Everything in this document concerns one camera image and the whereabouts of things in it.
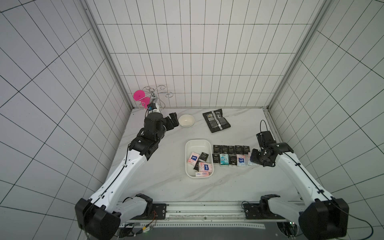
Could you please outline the pale blue pink pack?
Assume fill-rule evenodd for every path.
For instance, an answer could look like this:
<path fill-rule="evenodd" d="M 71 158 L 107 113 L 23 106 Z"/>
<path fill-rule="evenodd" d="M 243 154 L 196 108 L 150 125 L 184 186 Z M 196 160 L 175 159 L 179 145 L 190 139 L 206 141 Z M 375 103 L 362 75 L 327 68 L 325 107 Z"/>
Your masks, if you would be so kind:
<path fill-rule="evenodd" d="M 246 155 L 246 162 L 247 162 L 247 165 L 248 165 L 248 166 L 256 166 L 257 164 L 256 164 L 256 163 L 253 163 L 253 162 L 251 161 L 251 154 L 252 154 L 252 153 L 248 153 L 248 154 Z"/>

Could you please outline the small pink tissue pack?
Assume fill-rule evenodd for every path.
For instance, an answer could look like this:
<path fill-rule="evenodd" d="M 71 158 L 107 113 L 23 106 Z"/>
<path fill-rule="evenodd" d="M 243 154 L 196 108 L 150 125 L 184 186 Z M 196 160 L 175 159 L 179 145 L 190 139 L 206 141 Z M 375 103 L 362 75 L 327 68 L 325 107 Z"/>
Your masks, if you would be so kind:
<path fill-rule="evenodd" d="M 237 166 L 246 166 L 246 157 L 245 155 L 237 154 Z"/>

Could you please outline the teal tissue pack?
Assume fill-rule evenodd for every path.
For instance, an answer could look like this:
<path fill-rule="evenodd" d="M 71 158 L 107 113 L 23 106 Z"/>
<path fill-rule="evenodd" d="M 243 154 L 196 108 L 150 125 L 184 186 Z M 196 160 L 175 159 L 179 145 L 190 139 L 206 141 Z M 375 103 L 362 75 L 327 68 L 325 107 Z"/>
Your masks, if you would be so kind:
<path fill-rule="evenodd" d="M 221 166 L 229 166 L 229 155 L 228 154 L 220 154 L 220 165 Z"/>

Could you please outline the pink blue tissue pack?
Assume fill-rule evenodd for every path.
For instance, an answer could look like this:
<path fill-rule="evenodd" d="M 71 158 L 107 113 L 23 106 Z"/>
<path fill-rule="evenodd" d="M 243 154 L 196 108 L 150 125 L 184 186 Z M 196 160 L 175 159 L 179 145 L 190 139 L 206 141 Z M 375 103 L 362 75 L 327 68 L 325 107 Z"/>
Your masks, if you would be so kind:
<path fill-rule="evenodd" d="M 213 165 L 210 163 L 199 163 L 199 172 L 208 172 L 212 173 L 213 172 Z"/>

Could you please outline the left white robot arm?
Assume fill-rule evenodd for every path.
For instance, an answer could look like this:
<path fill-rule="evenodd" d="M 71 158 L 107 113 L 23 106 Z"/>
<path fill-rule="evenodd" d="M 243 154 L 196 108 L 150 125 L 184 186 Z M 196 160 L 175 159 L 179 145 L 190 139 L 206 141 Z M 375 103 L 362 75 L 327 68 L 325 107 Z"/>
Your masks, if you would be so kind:
<path fill-rule="evenodd" d="M 123 222 L 153 214 L 153 199 L 137 194 L 121 204 L 118 203 L 125 188 L 153 153 L 167 131 L 179 125 L 176 113 L 164 117 L 159 110 L 150 112 L 144 127 L 127 147 L 121 163 L 105 183 L 87 200 L 82 198 L 75 205 L 79 228 L 97 240 L 110 240 Z"/>

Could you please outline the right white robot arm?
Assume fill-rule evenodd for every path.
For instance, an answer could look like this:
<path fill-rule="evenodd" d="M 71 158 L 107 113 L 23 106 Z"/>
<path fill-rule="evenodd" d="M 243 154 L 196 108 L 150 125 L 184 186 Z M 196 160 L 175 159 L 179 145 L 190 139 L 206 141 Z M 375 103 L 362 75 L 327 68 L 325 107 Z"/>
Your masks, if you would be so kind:
<path fill-rule="evenodd" d="M 283 201 L 279 195 L 261 197 L 259 203 L 247 204 L 247 212 L 256 210 L 267 219 L 283 217 L 297 225 L 309 240 L 339 239 L 347 235 L 351 217 L 349 205 L 336 199 L 305 169 L 287 143 L 278 143 L 270 131 L 257 134 L 260 149 L 253 149 L 250 160 L 263 167 L 279 167 L 294 184 L 302 198 L 301 204 Z"/>

